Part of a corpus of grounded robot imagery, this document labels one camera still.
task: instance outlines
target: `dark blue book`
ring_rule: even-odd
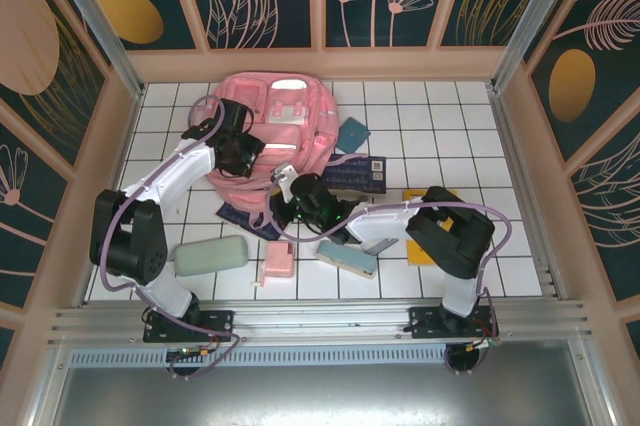
[[[278,233],[270,224],[266,225],[264,228],[253,229],[249,226],[249,213],[238,211],[228,203],[224,203],[216,215],[261,239],[266,239],[267,241],[277,241],[280,239],[280,233]]]
[[[333,154],[329,161],[341,158]],[[366,194],[387,193],[387,158],[369,156],[354,158],[337,166],[327,166],[322,182],[332,191],[357,191]]]

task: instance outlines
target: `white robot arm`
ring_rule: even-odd
[[[366,253],[378,254],[396,241],[416,241],[446,273],[442,299],[446,314],[462,319],[470,317],[478,301],[480,261],[495,231],[486,216],[467,208],[417,206],[425,202],[464,204],[437,186],[429,188],[423,198],[406,203],[404,209],[369,211],[372,206],[369,203],[338,200],[327,191],[318,175],[298,176],[291,166],[285,165],[276,171],[276,177],[282,201],[273,203],[292,204],[295,216],[322,233],[335,229],[344,218],[353,218],[329,235],[336,243],[360,243]],[[363,210],[367,210],[367,214],[359,214]],[[440,226],[447,219],[453,221],[449,231]]]
[[[172,155],[135,184],[122,191],[100,193],[94,210],[91,261],[100,264],[108,243],[108,273],[133,283],[159,308],[190,324],[197,323],[198,299],[178,282],[171,263],[167,263],[163,212],[214,169],[249,177],[265,146],[243,132],[247,107],[226,99],[222,102],[225,113],[215,133],[212,130],[218,123],[218,115],[189,128]],[[131,204],[123,212],[125,202]],[[114,226],[113,234],[108,235],[109,228]]]

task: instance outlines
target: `grid tile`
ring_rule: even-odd
[[[442,177],[447,188],[473,188],[478,186],[473,159],[442,158],[440,159]]]
[[[367,116],[364,112],[364,105],[362,106],[338,106],[338,117],[340,118],[340,124],[344,123],[347,118],[353,118],[360,123],[367,125]]]
[[[371,131],[369,154],[388,158],[402,158],[400,131]]]
[[[542,290],[531,258],[498,258],[507,296],[540,296]]]
[[[436,131],[436,141],[441,158],[471,157],[466,131]]]
[[[187,118],[189,117],[188,106],[176,106],[173,108],[173,115],[171,116],[171,123],[169,124],[169,132],[171,133],[184,133],[189,129],[189,123]]]
[[[216,300],[255,299],[258,262],[249,261],[242,268],[217,273],[213,298]]]
[[[434,129],[465,129],[460,105],[432,104],[429,107]]]
[[[396,91],[391,81],[364,83],[364,99],[367,104],[396,104]]]
[[[468,129],[496,129],[496,120],[489,104],[463,104],[462,114]]]
[[[483,284],[494,296],[541,295],[483,83],[326,81],[325,85],[337,98],[341,122],[351,116],[372,131],[358,152],[387,157],[387,194],[375,197],[376,204],[401,202],[407,187],[426,189],[444,184],[464,201],[503,211],[513,221],[513,237],[499,252],[498,260],[489,262]],[[216,87],[216,83],[149,86],[122,174],[124,185],[137,182],[172,153],[187,127],[189,106]],[[379,255],[379,272],[373,280],[317,261],[317,243],[299,243],[294,248],[296,276],[290,280],[267,278],[264,287],[256,288],[259,260],[264,259],[267,242],[224,224],[215,216],[221,204],[211,183],[201,178],[177,204],[163,211],[170,253],[180,242],[232,235],[247,241],[250,261],[243,268],[180,279],[201,299],[410,298],[440,297],[444,291],[444,273],[438,267],[408,266],[406,240]],[[494,241],[499,241],[504,231],[504,225],[496,222]],[[315,235],[297,223],[289,225],[287,232],[295,237]],[[94,269],[87,297],[126,300],[130,291],[107,293]]]
[[[427,81],[429,104],[460,104],[455,83],[449,81]]]
[[[400,104],[398,112],[402,129],[433,129],[426,104]]]
[[[475,157],[504,156],[497,131],[469,131],[469,142]]]
[[[333,95],[338,104],[364,104],[364,85],[361,82],[333,83]]]
[[[172,108],[142,108],[136,132],[165,133],[171,120]]]
[[[433,131],[402,131],[405,158],[437,158]]]
[[[399,129],[398,110],[395,105],[367,105],[367,127],[375,129]]]
[[[511,176],[504,158],[476,158],[474,162],[480,186],[487,188],[511,186]]]
[[[398,104],[427,104],[427,92],[422,81],[396,81]]]
[[[489,103],[487,87],[480,82],[456,83],[462,104]]]
[[[176,106],[192,106],[209,94],[209,83],[181,83],[176,95]]]
[[[340,279],[340,299],[378,299],[380,283],[378,276],[363,278],[344,269],[338,269]]]
[[[297,275],[293,278],[265,278],[256,288],[256,299],[296,299]]]
[[[380,259],[378,264],[383,298],[422,297],[418,267],[402,259]]]
[[[298,261],[298,299],[338,299],[337,268],[317,260]]]
[[[187,223],[222,223],[216,212],[223,204],[215,191],[192,191]]]
[[[144,97],[143,106],[173,106],[178,91],[178,83],[150,84]]]
[[[406,159],[407,180],[410,188],[442,186],[440,162],[437,159]]]

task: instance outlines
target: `pink backpack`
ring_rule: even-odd
[[[219,171],[207,176],[220,197],[250,213],[255,224],[265,212],[275,168],[286,162],[298,174],[322,174],[338,138],[336,102],[319,80],[290,73],[234,74],[212,94],[253,109],[251,135],[266,144],[250,178],[224,177]],[[213,112],[209,108],[205,117]]]

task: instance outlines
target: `black mounting plate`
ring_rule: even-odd
[[[201,311],[201,328],[212,331],[233,332],[233,311]],[[218,336],[221,343],[231,338]],[[164,316],[150,311],[144,325],[142,340],[145,343],[208,343],[210,337],[204,333],[196,333],[175,324]]]
[[[483,336],[482,323],[491,331],[491,310],[489,306],[478,306],[474,308],[471,315],[458,322],[457,332],[453,332],[447,327],[442,319],[442,307],[416,307],[409,308],[410,331],[413,339],[434,339],[434,338],[478,338]],[[496,325],[496,336],[498,336],[498,326]]]

